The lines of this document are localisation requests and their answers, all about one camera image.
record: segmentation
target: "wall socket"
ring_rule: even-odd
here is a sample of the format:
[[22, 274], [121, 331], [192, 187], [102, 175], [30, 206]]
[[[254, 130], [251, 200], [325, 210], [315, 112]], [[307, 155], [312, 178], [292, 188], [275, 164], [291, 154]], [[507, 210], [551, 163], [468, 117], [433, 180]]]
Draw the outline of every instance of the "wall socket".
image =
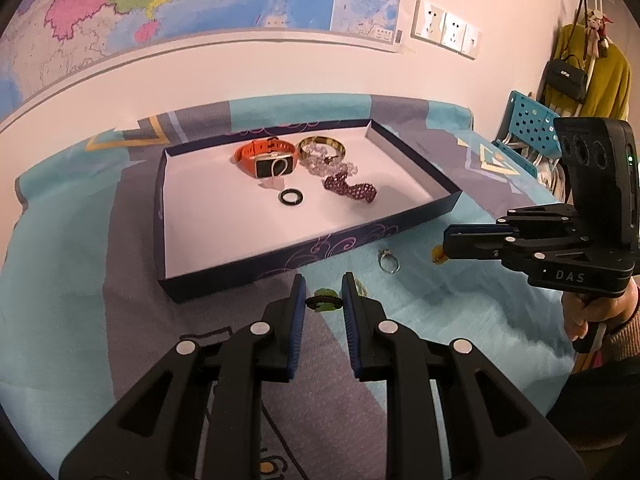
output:
[[459, 17], [447, 12], [444, 17], [444, 28], [440, 44], [451, 50], [460, 52], [465, 37], [466, 23]]
[[416, 0], [412, 36], [420, 40], [440, 43], [445, 12], [430, 2]]
[[467, 25], [465, 30], [465, 37], [462, 40], [461, 54], [469, 56], [471, 59], [478, 57], [478, 51], [480, 50], [480, 41], [482, 40], [482, 32], [473, 25]]

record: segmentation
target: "black handbag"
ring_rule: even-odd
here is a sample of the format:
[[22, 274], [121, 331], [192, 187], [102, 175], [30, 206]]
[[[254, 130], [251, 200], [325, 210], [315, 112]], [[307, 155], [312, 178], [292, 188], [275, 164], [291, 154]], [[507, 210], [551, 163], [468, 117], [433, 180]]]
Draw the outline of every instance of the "black handbag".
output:
[[[552, 59], [546, 66], [545, 84], [558, 90], [561, 94], [566, 95], [570, 99], [584, 104], [587, 99], [587, 73], [584, 67], [587, 59], [587, 39], [584, 39], [584, 54], [580, 60], [575, 54], [567, 55], [571, 39], [574, 36], [575, 25], [580, 16], [582, 3], [584, 2], [584, 28], [587, 28], [587, 0], [580, 0], [578, 11], [575, 14], [574, 26], [571, 29], [569, 40], [566, 43], [562, 54], [557, 59]], [[578, 66], [574, 66], [568, 62], [569, 59], [575, 57], [578, 60]]]

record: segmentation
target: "hand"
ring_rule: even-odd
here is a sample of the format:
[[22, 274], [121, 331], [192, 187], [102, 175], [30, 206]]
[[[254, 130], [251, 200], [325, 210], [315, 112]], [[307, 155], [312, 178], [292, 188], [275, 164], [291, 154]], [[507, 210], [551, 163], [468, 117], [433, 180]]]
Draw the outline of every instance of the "hand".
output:
[[598, 298], [585, 306], [578, 294], [562, 294], [562, 314], [564, 331], [571, 341], [587, 335], [587, 322], [607, 323], [607, 330], [614, 330], [631, 319], [638, 304], [638, 286], [633, 278], [629, 280], [625, 293], [619, 298]]

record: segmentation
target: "smartwatch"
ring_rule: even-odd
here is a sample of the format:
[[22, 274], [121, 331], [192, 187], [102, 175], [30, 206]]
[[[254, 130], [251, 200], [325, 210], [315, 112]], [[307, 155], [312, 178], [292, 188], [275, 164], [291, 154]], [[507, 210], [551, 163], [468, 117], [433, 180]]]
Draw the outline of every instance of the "smartwatch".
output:
[[234, 160], [254, 178], [269, 178], [291, 173], [298, 163], [295, 145], [278, 137], [252, 140], [236, 150]]

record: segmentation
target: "watch screen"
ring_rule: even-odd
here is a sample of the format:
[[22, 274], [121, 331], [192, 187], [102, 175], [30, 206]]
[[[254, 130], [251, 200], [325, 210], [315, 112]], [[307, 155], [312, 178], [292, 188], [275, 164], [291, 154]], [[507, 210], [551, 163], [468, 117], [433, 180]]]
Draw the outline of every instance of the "watch screen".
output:
[[287, 175], [292, 171], [292, 155], [274, 158], [273, 160], [257, 160], [255, 163], [255, 176], [257, 178]]

